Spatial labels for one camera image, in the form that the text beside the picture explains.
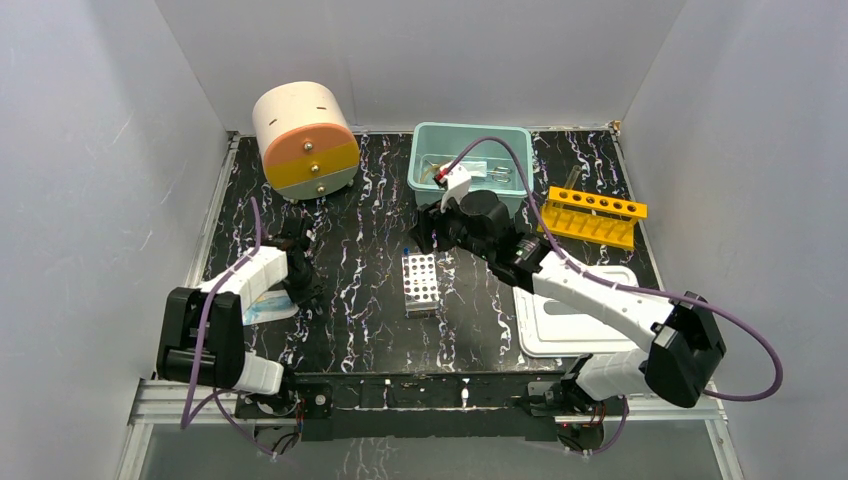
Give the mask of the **glass test tube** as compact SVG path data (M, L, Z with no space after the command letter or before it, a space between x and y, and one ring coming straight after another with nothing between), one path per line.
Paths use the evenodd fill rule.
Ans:
M566 189L566 190L573 190L575 188L577 182L580 180L581 175L582 175L582 166L581 165L574 165L571 168L571 170L570 170L570 172L567 176L567 179L566 179L566 182L565 182L563 188Z

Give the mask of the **white bin lid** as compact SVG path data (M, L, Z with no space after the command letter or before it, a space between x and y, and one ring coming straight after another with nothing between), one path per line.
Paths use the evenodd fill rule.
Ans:
M513 289L519 344L532 358L613 354L636 345L618 330L558 300Z

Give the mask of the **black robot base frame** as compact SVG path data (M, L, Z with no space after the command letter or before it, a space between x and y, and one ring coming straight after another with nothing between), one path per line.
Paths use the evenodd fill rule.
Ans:
M301 420L306 441L365 437L523 437L579 445L604 439L622 400L579 400L560 371L471 373L295 373L280 393L251 395L236 416L260 425Z

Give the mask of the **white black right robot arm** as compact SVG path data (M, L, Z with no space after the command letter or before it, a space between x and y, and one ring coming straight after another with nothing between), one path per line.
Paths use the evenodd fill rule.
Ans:
M516 227L491 191L417 208L410 237L424 253L458 247L482 258L501 282L559 301L623 334L635 349L585 354L548 399L577 414L620 395L655 394L672 405L693 407L726 353L713 314L689 292L663 302L585 268L569 266L552 243Z

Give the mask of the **small clear plastic bag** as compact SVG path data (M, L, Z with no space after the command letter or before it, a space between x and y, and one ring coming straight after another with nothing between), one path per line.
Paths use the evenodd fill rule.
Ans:
M491 172L486 160L462 160L457 168L464 169L472 179L486 178Z

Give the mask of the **yellow test tube rack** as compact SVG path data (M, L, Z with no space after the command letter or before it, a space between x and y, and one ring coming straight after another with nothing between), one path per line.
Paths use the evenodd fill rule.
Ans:
M636 224L648 213L644 203L551 186L537 231L547 227L556 236L633 250Z

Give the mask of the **tan rubber tubing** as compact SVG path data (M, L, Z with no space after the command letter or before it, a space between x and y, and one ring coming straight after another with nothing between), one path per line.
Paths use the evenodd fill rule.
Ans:
M448 165L448 162L434 163L427 161L426 167L423 169L420 176L420 182L432 183L441 187L443 183L444 169Z

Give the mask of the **clear well plate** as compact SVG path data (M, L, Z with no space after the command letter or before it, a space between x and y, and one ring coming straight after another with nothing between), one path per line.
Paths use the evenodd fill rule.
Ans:
M405 314L408 318L435 312L441 303L434 254L409 254L402 258Z

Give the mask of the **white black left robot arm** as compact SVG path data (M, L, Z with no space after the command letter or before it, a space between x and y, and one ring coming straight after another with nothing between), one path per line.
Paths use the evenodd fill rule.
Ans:
M294 411L297 387L283 363L243 343L243 329L320 310L324 283L307 252L313 221L288 218L236 264L194 288L177 287L166 300L156 371L165 379L259 394L275 416Z

